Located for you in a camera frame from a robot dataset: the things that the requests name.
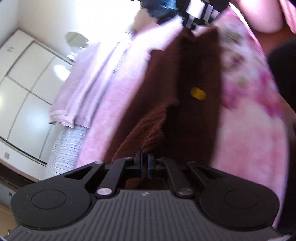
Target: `brown cloth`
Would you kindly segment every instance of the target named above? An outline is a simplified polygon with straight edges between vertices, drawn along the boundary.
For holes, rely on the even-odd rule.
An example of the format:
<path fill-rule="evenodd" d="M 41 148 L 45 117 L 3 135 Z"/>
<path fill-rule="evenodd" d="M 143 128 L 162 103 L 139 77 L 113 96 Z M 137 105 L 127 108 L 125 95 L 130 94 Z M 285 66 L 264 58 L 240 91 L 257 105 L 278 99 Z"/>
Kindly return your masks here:
<path fill-rule="evenodd" d="M 221 103 L 220 55 L 216 28 L 198 37 L 184 28 L 165 51 L 153 50 L 144 82 L 105 163 L 135 156 L 142 149 L 158 157 L 209 164 Z M 192 96 L 197 88 L 205 92 L 204 100 Z"/>

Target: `brown garment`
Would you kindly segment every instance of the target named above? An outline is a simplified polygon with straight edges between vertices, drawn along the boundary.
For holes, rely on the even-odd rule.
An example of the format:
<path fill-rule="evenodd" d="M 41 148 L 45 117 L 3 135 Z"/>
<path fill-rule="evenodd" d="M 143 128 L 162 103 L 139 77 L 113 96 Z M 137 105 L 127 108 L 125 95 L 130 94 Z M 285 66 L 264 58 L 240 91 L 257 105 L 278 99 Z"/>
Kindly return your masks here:
<path fill-rule="evenodd" d="M 185 28 L 165 51 L 151 52 L 144 82 L 110 144 L 106 163 L 142 149 L 209 164 L 221 103 L 218 38 L 216 28 L 198 37 Z M 205 100 L 191 95 L 194 87 L 206 93 Z"/>

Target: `white cabinet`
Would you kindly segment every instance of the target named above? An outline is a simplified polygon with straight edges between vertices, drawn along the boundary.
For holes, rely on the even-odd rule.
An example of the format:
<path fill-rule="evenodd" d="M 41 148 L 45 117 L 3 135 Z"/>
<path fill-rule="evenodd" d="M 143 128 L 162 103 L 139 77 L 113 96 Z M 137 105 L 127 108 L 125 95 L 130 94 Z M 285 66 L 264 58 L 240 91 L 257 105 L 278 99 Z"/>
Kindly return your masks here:
<path fill-rule="evenodd" d="M 54 55 L 51 52 L 39 44 L 33 43 L 16 62 L 8 76 L 26 89 L 31 90 L 53 58 Z"/>
<path fill-rule="evenodd" d="M 52 104 L 60 88 L 67 80 L 72 65 L 56 57 L 42 74 L 32 92 Z"/>
<path fill-rule="evenodd" d="M 40 161 L 64 128 L 50 125 L 48 113 L 71 69 L 21 30 L 0 48 L 0 162 L 31 180 L 43 178 Z"/>
<path fill-rule="evenodd" d="M 5 140 L 27 94 L 7 77 L 0 84 L 0 136 Z"/>

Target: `ribbed gray surface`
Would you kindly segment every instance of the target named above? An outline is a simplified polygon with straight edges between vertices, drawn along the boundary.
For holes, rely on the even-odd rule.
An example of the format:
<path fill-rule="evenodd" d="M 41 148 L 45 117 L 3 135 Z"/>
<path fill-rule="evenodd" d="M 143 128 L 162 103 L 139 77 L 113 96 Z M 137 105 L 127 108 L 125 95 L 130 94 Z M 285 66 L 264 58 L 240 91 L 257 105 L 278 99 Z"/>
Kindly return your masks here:
<path fill-rule="evenodd" d="M 7 241 L 267 241 L 278 236 L 272 228 L 237 232 L 219 227 L 192 200 L 168 190 L 122 190 L 115 198 L 99 200 L 70 227 L 47 232 L 18 227 Z"/>

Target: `yellow patch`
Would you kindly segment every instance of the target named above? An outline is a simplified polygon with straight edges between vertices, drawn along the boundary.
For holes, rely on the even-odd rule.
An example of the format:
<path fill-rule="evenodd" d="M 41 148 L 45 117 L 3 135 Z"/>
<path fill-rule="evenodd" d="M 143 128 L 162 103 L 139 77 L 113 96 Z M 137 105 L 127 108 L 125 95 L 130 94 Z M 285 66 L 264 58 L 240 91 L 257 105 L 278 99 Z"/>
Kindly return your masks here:
<path fill-rule="evenodd" d="M 204 100 L 207 97 L 207 94 L 203 90 L 197 87 L 192 87 L 190 93 L 192 97 L 198 100 Z"/>

